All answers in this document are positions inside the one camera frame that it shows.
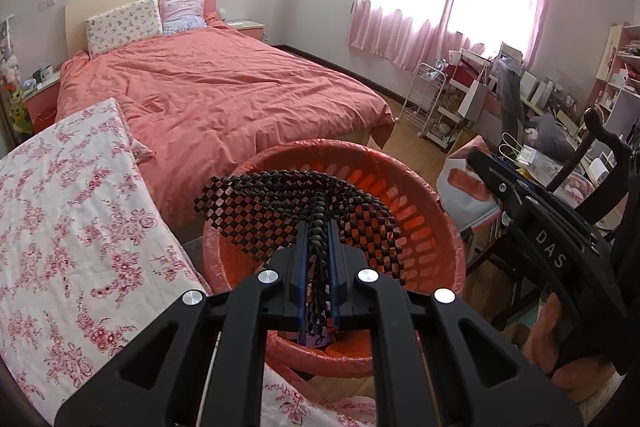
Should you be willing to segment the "person's right hand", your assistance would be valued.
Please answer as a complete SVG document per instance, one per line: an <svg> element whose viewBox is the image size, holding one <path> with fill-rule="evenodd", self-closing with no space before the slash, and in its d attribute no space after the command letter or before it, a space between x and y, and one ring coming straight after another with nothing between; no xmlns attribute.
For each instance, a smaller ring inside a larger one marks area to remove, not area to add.
<svg viewBox="0 0 640 427"><path fill-rule="evenodd" d="M577 359L559 366L562 318L560 300L557 295L551 294L529 332L523 355L544 375L550 376L556 387L579 402L601 389L614 375L615 369L602 355Z"/></svg>

